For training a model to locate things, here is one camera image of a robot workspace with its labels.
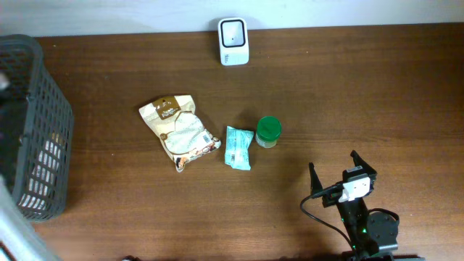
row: black plastic crate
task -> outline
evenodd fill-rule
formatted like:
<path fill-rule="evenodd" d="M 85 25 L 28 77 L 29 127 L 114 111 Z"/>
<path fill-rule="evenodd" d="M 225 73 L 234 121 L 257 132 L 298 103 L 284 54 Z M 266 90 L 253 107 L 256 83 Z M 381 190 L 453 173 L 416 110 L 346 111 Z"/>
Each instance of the black plastic crate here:
<path fill-rule="evenodd" d="M 0 37 L 0 173 L 23 215 L 55 218 L 66 203 L 74 115 L 29 36 Z"/>

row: brown wooden surface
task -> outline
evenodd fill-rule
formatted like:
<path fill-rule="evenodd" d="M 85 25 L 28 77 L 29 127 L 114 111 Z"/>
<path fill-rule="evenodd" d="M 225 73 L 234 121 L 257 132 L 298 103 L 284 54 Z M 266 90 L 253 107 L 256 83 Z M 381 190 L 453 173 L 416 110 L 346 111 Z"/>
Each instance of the brown wooden surface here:
<path fill-rule="evenodd" d="M 216 33 L 40 38 L 75 113 L 67 209 L 36 231 L 64 260 L 270 260 L 349 249 L 304 216 L 307 163 L 324 186 L 356 149 L 378 171 L 370 208 L 401 216 L 397 254 L 464 258 L 464 25 L 250 31 L 249 64 L 223 67 Z M 219 151 L 178 174 L 138 108 L 191 94 L 206 127 L 254 130 L 277 147 L 252 170 Z M 307 203 L 342 227 L 335 207 Z"/>

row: green can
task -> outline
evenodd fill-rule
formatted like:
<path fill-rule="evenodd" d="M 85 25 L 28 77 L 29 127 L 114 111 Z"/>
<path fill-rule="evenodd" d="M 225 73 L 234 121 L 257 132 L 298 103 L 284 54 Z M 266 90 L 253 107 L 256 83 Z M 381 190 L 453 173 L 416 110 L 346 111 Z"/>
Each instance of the green can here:
<path fill-rule="evenodd" d="M 277 144 L 282 133 L 282 124 L 276 117 L 266 116 L 258 122 L 256 142 L 264 148 L 272 148 Z"/>

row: brown label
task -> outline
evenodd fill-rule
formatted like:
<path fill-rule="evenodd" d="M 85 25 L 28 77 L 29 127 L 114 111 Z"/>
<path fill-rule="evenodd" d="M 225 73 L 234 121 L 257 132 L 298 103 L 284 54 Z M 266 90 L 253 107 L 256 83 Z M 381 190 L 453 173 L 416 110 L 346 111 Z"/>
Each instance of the brown label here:
<path fill-rule="evenodd" d="M 153 106 L 161 120 L 169 118 L 181 110 L 181 107 L 179 106 L 179 103 L 174 98 L 174 96 L 163 97 L 153 101 Z"/>

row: green lid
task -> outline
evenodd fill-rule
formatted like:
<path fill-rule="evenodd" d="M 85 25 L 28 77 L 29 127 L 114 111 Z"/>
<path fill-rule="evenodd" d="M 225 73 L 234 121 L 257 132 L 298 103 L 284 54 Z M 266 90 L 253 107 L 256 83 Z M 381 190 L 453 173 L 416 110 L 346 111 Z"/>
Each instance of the green lid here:
<path fill-rule="evenodd" d="M 281 133 L 282 125 L 276 117 L 266 116 L 258 122 L 256 134 L 263 141 L 277 141 L 278 137 L 281 136 Z"/>

